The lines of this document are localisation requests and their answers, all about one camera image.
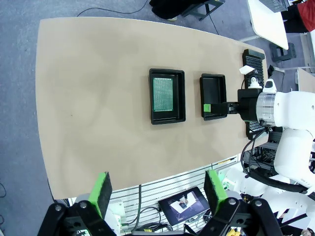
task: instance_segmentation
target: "person in red shirt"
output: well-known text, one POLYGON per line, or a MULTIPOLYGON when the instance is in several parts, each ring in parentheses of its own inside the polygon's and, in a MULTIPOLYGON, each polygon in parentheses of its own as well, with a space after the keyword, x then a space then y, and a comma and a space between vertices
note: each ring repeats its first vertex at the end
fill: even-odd
POLYGON ((281 12, 287 33, 306 33, 315 30, 315 0, 289 6, 281 12))

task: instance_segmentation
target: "black rack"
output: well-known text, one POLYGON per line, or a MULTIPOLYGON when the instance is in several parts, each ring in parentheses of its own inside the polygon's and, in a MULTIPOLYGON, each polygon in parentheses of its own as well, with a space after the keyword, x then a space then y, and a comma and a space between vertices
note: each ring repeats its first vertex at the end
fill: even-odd
MULTIPOLYGON (((255 77, 258 80, 258 83, 262 88, 264 87, 264 72, 262 67, 262 60, 265 59, 265 55, 263 53, 259 53, 257 51, 246 49, 243 52, 243 65, 248 65, 252 68, 255 68, 258 71, 258 74, 255 77)), ((251 85, 251 78, 244 76, 245 79, 245 88, 248 89, 249 85, 251 85)), ((252 140, 255 135, 261 130, 265 129, 258 122, 245 122, 246 125, 246 135, 248 139, 252 140)))

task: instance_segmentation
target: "screen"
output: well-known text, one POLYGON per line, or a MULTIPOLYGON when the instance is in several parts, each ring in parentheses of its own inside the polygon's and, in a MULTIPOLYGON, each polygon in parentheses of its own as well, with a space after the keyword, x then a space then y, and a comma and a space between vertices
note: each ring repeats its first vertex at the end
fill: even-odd
POLYGON ((153 111, 173 111, 173 79, 153 78, 153 111))
POLYGON ((170 225, 176 225, 209 209, 208 201, 198 187, 186 190, 158 203, 170 225))

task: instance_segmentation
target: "white slatted panel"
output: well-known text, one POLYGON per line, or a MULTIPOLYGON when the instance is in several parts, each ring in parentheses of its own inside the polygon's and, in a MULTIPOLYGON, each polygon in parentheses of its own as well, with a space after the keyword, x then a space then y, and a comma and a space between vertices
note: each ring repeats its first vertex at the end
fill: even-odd
MULTIPOLYGON (((177 193, 183 192, 187 189, 198 187, 201 193, 205 196, 203 190, 204 177, 206 170, 221 170, 228 168, 238 162, 238 155, 227 158, 226 160, 210 164, 201 168, 197 168, 188 172, 184 172, 175 176, 159 179, 157 181, 144 183, 141 185, 141 210, 146 207, 156 207, 158 208, 158 201, 165 199, 177 193)), ((133 221, 138 214, 138 186, 133 186, 130 188, 120 189, 113 191, 111 195, 110 202, 121 200, 124 202, 126 220, 128 223, 133 221)), ((140 215, 139 226, 158 222, 159 216, 156 210, 148 209, 140 215)), ((161 222, 167 223, 168 221, 163 212, 161 212, 161 222)), ((173 226, 174 230, 183 230, 185 221, 173 226)), ((200 230, 205 224, 203 218, 200 218, 196 223, 188 224, 194 231, 200 230)), ((132 229, 135 226, 135 222, 129 225, 129 229, 132 229)))

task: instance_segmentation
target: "monitor displaying image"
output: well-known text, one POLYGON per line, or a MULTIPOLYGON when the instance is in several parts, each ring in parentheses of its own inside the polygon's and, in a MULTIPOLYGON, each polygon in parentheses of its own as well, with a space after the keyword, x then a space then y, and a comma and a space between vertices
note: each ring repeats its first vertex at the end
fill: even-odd
POLYGON ((209 209, 208 201, 198 187, 163 199, 158 204, 172 226, 209 209))

